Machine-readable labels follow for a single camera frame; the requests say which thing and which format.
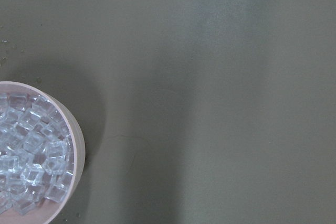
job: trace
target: pink bowl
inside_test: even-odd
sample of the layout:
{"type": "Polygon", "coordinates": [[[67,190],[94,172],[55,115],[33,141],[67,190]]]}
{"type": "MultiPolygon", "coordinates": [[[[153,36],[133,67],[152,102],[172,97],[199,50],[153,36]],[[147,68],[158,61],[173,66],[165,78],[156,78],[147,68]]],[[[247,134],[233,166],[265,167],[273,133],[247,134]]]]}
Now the pink bowl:
{"type": "Polygon", "coordinates": [[[21,216],[12,209],[0,215],[1,223],[6,224],[48,224],[50,223],[62,210],[72,193],[75,191],[79,179],[82,175],[84,162],[85,162],[85,144],[82,131],[71,112],[59,101],[50,95],[23,83],[12,81],[0,81],[0,93],[13,93],[22,92],[31,95],[41,94],[48,98],[51,103],[58,109],[66,121],[71,138],[73,142],[74,152],[74,176],[70,184],[70,188],[65,200],[61,203],[55,203],[50,200],[43,200],[36,209],[28,212],[26,215],[21,216]]]}

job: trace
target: clear ice cube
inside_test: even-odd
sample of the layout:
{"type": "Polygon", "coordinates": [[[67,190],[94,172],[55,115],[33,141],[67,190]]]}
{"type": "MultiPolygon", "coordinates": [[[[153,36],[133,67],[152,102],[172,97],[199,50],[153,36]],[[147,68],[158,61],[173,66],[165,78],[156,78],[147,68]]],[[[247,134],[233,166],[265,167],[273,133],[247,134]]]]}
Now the clear ice cube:
{"type": "Polygon", "coordinates": [[[29,131],[21,127],[20,125],[16,125],[14,127],[14,132],[16,133],[16,136],[18,138],[23,139],[28,134],[29,131]]]}
{"type": "Polygon", "coordinates": [[[13,183],[15,184],[15,183],[20,182],[20,181],[22,181],[21,178],[20,178],[20,174],[18,174],[18,173],[8,173],[7,183],[9,185],[11,185],[13,183]]]}
{"type": "Polygon", "coordinates": [[[54,185],[56,183],[56,180],[57,180],[57,175],[53,175],[53,174],[50,175],[48,173],[44,173],[41,184],[47,187],[49,185],[54,185]]]}
{"type": "Polygon", "coordinates": [[[15,200],[20,199],[26,189],[24,181],[19,178],[10,178],[8,180],[8,188],[10,196],[15,200]]]}
{"type": "Polygon", "coordinates": [[[26,108],[31,108],[32,103],[37,99],[37,95],[28,95],[28,101],[26,103],[26,108]]]}
{"type": "Polygon", "coordinates": [[[23,112],[8,107],[4,119],[0,121],[0,131],[8,132],[12,130],[16,126],[21,115],[23,115],[23,112]]]}
{"type": "Polygon", "coordinates": [[[46,155],[43,152],[38,152],[34,155],[33,163],[34,164],[43,164],[46,160],[46,155]]]}
{"type": "Polygon", "coordinates": [[[41,122],[44,122],[45,124],[50,123],[50,117],[48,117],[48,116],[42,116],[41,117],[41,122]]]}
{"type": "Polygon", "coordinates": [[[43,135],[47,136],[51,140],[57,139],[59,136],[61,136],[60,128],[54,124],[54,123],[48,123],[41,132],[43,135]]]}
{"type": "Polygon", "coordinates": [[[59,113],[59,111],[57,109],[52,110],[51,113],[49,114],[49,117],[56,124],[59,124],[59,123],[64,121],[61,113],[59,113]]]}
{"type": "Polygon", "coordinates": [[[50,186],[46,191],[45,198],[60,203],[67,195],[68,189],[57,185],[50,186]]]}
{"type": "Polygon", "coordinates": [[[34,132],[42,133],[42,130],[47,126],[47,124],[43,121],[40,121],[38,124],[36,124],[35,128],[33,129],[34,132]]]}
{"type": "Polygon", "coordinates": [[[27,185],[23,193],[23,198],[38,202],[43,198],[44,191],[45,188],[43,185],[27,185]]]}
{"type": "Polygon", "coordinates": [[[73,142],[72,142],[71,136],[66,136],[66,137],[63,139],[63,141],[67,143],[67,146],[68,146],[68,152],[69,152],[69,153],[73,153],[73,152],[74,152],[74,149],[73,149],[73,142]]]}
{"type": "Polygon", "coordinates": [[[28,199],[18,199],[13,201],[13,209],[20,215],[25,215],[36,207],[35,202],[28,199]]]}
{"type": "Polygon", "coordinates": [[[70,136],[70,131],[65,121],[60,123],[59,128],[63,137],[70,136]]]}
{"type": "Polygon", "coordinates": [[[0,157],[0,173],[16,173],[19,171],[19,163],[17,156],[4,155],[0,157]]]}
{"type": "Polygon", "coordinates": [[[42,167],[49,175],[60,175],[65,171],[66,162],[63,158],[47,158],[42,167]]]}
{"type": "Polygon", "coordinates": [[[36,154],[41,151],[44,143],[44,137],[37,132],[29,132],[23,139],[23,149],[36,154]]]}
{"type": "Polygon", "coordinates": [[[74,153],[73,153],[73,152],[68,153],[68,154],[65,156],[65,161],[66,161],[67,164],[68,164],[67,169],[68,169],[68,170],[74,170],[75,156],[74,156],[74,153]]]}
{"type": "Polygon", "coordinates": [[[41,116],[47,116],[54,108],[53,104],[45,97],[39,95],[37,99],[31,104],[32,110],[41,116]]]}
{"type": "Polygon", "coordinates": [[[46,144],[46,157],[65,158],[68,153],[68,145],[65,141],[53,141],[46,144]]]}
{"type": "Polygon", "coordinates": [[[23,140],[11,131],[2,135],[2,139],[4,147],[10,151],[18,150],[23,144],[23,140]]]}
{"type": "Polygon", "coordinates": [[[43,177],[44,170],[40,164],[27,164],[20,177],[26,183],[38,185],[43,177]]]}
{"type": "Polygon", "coordinates": [[[69,188],[73,177],[72,171],[66,171],[57,179],[57,186],[69,188]]]}
{"type": "Polygon", "coordinates": [[[24,149],[20,148],[15,151],[15,154],[19,158],[19,170],[22,171],[27,164],[31,164],[34,159],[34,155],[30,152],[25,151],[24,149]]]}
{"type": "Polygon", "coordinates": [[[28,100],[28,95],[23,93],[11,93],[9,94],[8,103],[9,106],[15,108],[16,110],[24,111],[26,108],[26,103],[28,100]]]}
{"type": "Polygon", "coordinates": [[[27,109],[25,113],[20,117],[18,121],[18,125],[31,131],[36,126],[36,124],[40,121],[40,119],[41,119],[41,116],[39,114],[36,114],[31,109],[27,109]]]}

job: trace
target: gray table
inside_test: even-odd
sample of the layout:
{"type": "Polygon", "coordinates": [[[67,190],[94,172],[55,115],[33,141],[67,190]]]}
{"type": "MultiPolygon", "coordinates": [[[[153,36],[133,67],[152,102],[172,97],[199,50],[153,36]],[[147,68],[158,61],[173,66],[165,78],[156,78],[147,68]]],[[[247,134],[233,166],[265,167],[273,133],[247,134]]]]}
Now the gray table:
{"type": "Polygon", "coordinates": [[[85,135],[53,224],[335,222],[335,0],[0,7],[0,80],[51,94],[85,135]]]}

